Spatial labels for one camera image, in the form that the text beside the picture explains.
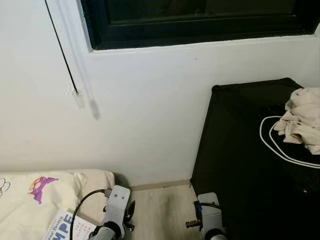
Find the black window frame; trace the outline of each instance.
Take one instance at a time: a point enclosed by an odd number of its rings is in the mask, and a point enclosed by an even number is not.
[[[320,19],[319,0],[297,0],[292,14],[111,24],[107,1],[81,0],[90,43],[94,50],[308,35],[315,32]]]

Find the blind cord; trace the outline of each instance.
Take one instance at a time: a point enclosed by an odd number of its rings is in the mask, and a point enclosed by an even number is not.
[[[69,68],[69,65],[68,65],[68,62],[67,62],[67,59],[66,59],[64,50],[62,49],[61,42],[60,42],[60,39],[59,39],[59,37],[58,37],[58,33],[57,33],[57,30],[56,30],[54,21],[53,21],[53,19],[52,19],[52,16],[51,16],[51,13],[50,13],[50,10],[49,10],[49,7],[48,7],[47,0],[44,0],[44,2],[45,2],[46,9],[47,9],[47,11],[48,11],[48,13],[49,13],[49,17],[50,17],[50,20],[51,20],[51,23],[52,23],[52,26],[53,26],[53,30],[54,30],[56,39],[58,40],[58,43],[59,43],[59,47],[60,47],[60,50],[61,50],[61,53],[62,53],[64,62],[65,62],[66,68],[67,68],[68,73],[69,73],[69,75],[70,75],[70,78],[71,78],[71,82],[72,82],[74,91],[75,91],[75,93],[78,95],[78,94],[79,94],[78,88],[77,88],[77,86],[76,86],[76,83],[75,83],[75,81],[74,81],[74,78],[72,77],[72,74],[71,74],[71,71],[70,71],[70,68]]]

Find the pillow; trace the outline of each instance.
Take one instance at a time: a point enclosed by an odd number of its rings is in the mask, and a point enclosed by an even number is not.
[[[72,209],[87,179],[80,173],[0,173],[0,239],[41,240],[59,209]]]

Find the purple cartoon character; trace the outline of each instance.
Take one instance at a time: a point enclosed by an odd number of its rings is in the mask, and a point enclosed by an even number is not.
[[[29,194],[34,195],[33,199],[36,200],[39,204],[41,204],[41,198],[42,198],[42,191],[45,187],[45,185],[55,181],[59,180],[58,178],[53,178],[53,177],[39,177],[38,179],[34,180],[34,182],[31,184],[29,190]]]

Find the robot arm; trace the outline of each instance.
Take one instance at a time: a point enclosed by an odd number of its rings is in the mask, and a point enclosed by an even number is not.
[[[90,234],[89,240],[118,240],[125,236],[125,228],[133,231],[135,226],[131,225],[131,220],[135,211],[135,202],[133,202],[128,210],[127,204],[130,197],[130,190],[115,185],[110,193],[109,201],[104,207],[106,212],[101,226]]]
[[[197,220],[185,223],[187,228],[200,226],[201,240],[227,240],[222,224],[222,212],[217,195],[213,192],[201,194],[194,202]]]

